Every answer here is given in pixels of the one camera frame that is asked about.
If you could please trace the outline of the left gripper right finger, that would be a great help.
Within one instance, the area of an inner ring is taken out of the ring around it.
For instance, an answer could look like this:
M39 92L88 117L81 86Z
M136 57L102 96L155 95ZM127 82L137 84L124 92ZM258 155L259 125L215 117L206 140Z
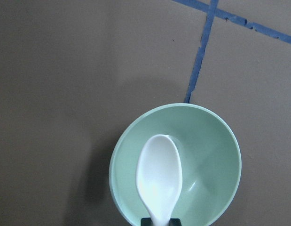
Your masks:
M169 226L181 226L181 221L179 218L171 218L168 225Z

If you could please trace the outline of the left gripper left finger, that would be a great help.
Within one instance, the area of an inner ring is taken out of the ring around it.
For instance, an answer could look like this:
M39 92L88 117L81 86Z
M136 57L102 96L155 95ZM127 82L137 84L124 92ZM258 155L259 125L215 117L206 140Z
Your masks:
M153 222L151 218L142 218L140 220L140 226L153 226Z

